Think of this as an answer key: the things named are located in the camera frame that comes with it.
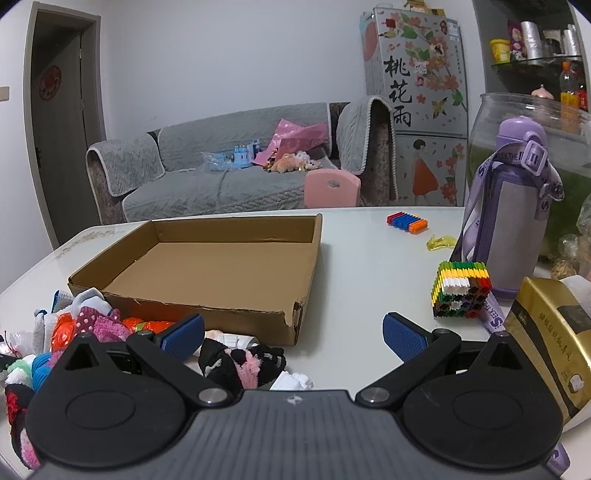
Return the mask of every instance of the white wall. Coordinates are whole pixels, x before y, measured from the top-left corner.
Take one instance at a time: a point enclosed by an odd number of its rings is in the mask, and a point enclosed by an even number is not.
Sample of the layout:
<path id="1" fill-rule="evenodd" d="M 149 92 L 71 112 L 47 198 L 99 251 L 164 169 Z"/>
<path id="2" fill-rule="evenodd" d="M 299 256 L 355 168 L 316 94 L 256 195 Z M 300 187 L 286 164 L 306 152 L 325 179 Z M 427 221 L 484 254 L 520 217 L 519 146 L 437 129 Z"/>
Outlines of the white wall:
<path id="1" fill-rule="evenodd" d="M 102 16 L 109 138 L 243 109 L 365 94 L 359 17 L 375 0 L 46 0 Z M 404 0 L 391 0 L 401 8 Z M 0 20 L 0 291 L 51 251 L 25 142 L 24 49 L 32 0 Z M 470 124 L 484 93 L 472 0 L 439 0 L 462 28 Z"/>
<path id="2" fill-rule="evenodd" d="M 404 0 L 390 0 L 402 8 Z M 472 0 L 438 0 L 465 37 L 470 120 L 484 93 Z M 365 94 L 359 17 L 376 0 L 124 0 L 111 3 L 109 137 L 183 121 Z"/>
<path id="3" fill-rule="evenodd" d="M 51 0 L 91 14 L 101 13 L 103 1 Z M 52 250 L 25 141 L 22 87 L 32 4 L 22 0 L 0 20 L 0 86 L 10 87 L 10 100 L 0 103 L 0 291 Z"/>

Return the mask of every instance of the open cardboard tray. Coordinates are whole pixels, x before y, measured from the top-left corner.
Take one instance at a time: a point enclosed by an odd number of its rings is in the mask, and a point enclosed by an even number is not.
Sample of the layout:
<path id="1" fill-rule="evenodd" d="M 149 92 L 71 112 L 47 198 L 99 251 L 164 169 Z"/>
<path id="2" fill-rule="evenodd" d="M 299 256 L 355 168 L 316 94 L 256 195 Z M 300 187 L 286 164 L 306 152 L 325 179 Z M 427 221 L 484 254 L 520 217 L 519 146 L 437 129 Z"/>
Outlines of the open cardboard tray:
<path id="1" fill-rule="evenodd" d="M 322 215 L 149 221 L 69 278 L 123 317 L 177 321 L 295 345 L 320 248 Z"/>

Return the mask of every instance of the yellow plastic piece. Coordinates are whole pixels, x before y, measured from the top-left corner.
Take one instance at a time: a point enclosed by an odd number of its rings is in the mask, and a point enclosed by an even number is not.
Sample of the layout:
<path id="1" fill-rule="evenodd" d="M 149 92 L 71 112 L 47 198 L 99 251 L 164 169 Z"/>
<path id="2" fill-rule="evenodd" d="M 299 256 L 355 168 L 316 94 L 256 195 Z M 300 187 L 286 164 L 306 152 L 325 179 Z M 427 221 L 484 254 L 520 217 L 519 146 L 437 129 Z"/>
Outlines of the yellow plastic piece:
<path id="1" fill-rule="evenodd" d="M 456 243 L 457 239 L 453 238 L 452 236 L 442 236 L 441 238 L 435 238 L 435 235 L 432 235 L 431 239 L 427 242 L 427 249 L 432 252 L 442 248 L 454 248 Z"/>

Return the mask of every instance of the metal screw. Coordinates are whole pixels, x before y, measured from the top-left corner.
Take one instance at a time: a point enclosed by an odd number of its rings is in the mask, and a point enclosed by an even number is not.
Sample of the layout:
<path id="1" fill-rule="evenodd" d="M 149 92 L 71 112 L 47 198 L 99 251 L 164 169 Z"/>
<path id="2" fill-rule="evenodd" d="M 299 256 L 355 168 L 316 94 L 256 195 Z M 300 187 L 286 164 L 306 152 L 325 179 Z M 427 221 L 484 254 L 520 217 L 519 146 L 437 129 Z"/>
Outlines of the metal screw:
<path id="1" fill-rule="evenodd" d="M 382 387 L 369 387 L 361 392 L 361 398 L 368 403 L 383 403 L 390 398 L 390 393 Z"/>
<path id="2" fill-rule="evenodd" d="M 201 390 L 199 392 L 199 400 L 207 405 L 215 405 L 217 403 L 221 403 L 226 401 L 228 398 L 228 394 L 225 390 L 221 388 L 206 388 L 205 390 Z"/>
<path id="3" fill-rule="evenodd" d="M 433 330 L 433 333 L 435 335 L 446 335 L 448 333 L 452 333 L 452 331 L 447 328 L 436 328 L 435 330 Z"/>

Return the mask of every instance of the doorframe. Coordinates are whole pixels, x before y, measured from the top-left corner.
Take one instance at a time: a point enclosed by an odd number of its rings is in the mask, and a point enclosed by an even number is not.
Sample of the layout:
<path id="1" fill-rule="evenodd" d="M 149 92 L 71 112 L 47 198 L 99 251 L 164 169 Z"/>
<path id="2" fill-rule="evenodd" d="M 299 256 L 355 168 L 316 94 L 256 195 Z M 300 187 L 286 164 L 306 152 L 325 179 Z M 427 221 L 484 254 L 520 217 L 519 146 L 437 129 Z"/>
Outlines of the doorframe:
<path id="1" fill-rule="evenodd" d="M 41 175 L 39 173 L 39 167 L 37 165 L 37 155 L 35 154 L 35 136 L 33 134 L 33 111 L 31 108 L 31 60 L 33 57 L 33 36 L 35 34 L 35 25 L 37 24 L 37 14 L 39 12 L 49 12 L 59 15 L 65 15 L 67 17 L 74 17 L 81 20 L 87 20 L 96 25 L 95 28 L 95 85 L 96 85 L 96 99 L 97 99 L 97 110 L 98 124 L 100 129 L 100 135 L 102 140 L 106 139 L 105 131 L 105 117 L 103 113 L 103 100 L 102 91 L 100 85 L 100 16 L 91 15 L 78 10 L 72 10 L 70 8 L 58 7 L 57 5 L 44 4 L 38 1 L 33 2 L 31 8 L 31 15 L 29 17 L 29 26 L 27 30 L 27 40 L 25 43 L 25 64 L 23 74 L 23 103 L 24 103 L 24 116 L 25 116 L 25 137 L 27 140 L 27 151 L 29 155 L 29 165 L 31 167 L 31 175 L 33 177 L 33 185 L 35 187 L 35 193 L 37 194 L 37 202 L 41 210 L 41 216 L 47 230 L 47 235 L 51 242 L 53 249 L 57 249 L 60 246 L 57 240 L 56 231 L 53 228 L 53 222 L 47 208 L 47 202 L 45 200 L 45 194 L 43 192 L 43 185 L 41 184 Z"/>

